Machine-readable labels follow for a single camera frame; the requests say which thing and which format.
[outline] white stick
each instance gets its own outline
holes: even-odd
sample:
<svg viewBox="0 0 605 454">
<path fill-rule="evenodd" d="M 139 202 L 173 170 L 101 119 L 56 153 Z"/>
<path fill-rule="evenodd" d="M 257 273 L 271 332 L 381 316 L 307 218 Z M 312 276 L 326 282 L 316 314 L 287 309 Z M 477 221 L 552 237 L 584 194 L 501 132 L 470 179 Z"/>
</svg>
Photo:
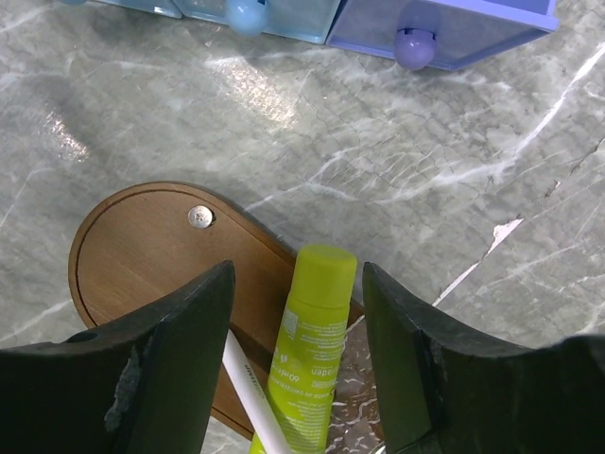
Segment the white stick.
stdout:
<svg viewBox="0 0 605 454">
<path fill-rule="evenodd" d="M 265 452 L 292 454 L 292 449 L 275 419 L 263 388 L 231 330 L 227 333 L 223 364 Z"/>
</svg>

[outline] gray marble surface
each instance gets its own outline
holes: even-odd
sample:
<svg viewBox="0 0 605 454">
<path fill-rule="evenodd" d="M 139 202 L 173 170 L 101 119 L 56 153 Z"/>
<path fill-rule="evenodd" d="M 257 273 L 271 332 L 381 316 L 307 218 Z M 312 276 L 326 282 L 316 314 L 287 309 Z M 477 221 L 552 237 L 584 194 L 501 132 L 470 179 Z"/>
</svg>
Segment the gray marble surface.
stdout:
<svg viewBox="0 0 605 454">
<path fill-rule="evenodd" d="M 294 247 L 348 248 L 501 338 L 605 332 L 605 4 L 557 14 L 534 44 L 410 74 L 203 22 L 3 0 L 0 347 L 83 329 L 77 227 L 159 179 L 211 187 Z M 246 442 L 213 422 L 204 449 Z"/>
</svg>

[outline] yellow-green bottle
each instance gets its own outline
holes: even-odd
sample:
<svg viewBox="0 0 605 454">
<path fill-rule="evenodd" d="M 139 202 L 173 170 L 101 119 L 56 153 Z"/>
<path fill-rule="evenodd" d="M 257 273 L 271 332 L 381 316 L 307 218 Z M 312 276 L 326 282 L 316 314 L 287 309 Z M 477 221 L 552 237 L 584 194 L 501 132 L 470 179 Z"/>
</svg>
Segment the yellow-green bottle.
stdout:
<svg viewBox="0 0 605 454">
<path fill-rule="evenodd" d="M 296 259 L 267 398 L 297 454 L 325 452 L 356 267 L 353 254 L 319 244 Z M 265 454 L 257 436 L 250 454 Z"/>
</svg>

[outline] purple drawer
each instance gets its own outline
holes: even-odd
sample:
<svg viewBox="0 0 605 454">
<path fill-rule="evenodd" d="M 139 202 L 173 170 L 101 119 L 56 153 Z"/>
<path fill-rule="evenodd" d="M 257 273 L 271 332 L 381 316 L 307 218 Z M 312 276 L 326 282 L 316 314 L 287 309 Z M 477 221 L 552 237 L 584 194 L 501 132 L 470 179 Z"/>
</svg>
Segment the purple drawer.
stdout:
<svg viewBox="0 0 605 454">
<path fill-rule="evenodd" d="M 344 0 L 333 47 L 395 59 L 408 69 L 457 70 L 559 26 L 556 0 Z"/>
</svg>

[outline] wooden board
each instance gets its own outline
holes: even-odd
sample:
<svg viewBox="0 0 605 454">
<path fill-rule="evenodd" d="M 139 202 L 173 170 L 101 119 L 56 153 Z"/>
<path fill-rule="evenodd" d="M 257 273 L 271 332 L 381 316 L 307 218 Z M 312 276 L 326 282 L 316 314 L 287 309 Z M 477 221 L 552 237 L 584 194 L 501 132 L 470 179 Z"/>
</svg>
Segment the wooden board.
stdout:
<svg viewBox="0 0 605 454">
<path fill-rule="evenodd" d="M 198 205 L 216 217 L 204 230 L 188 218 Z M 146 183 L 109 197 L 78 229 L 69 286 L 79 316 L 93 327 L 158 300 L 223 260 L 235 265 L 232 330 L 265 385 L 294 253 L 217 195 L 187 183 Z M 350 323 L 362 314 L 353 303 Z M 250 420 L 224 369 L 213 416 L 251 438 Z"/>
</svg>

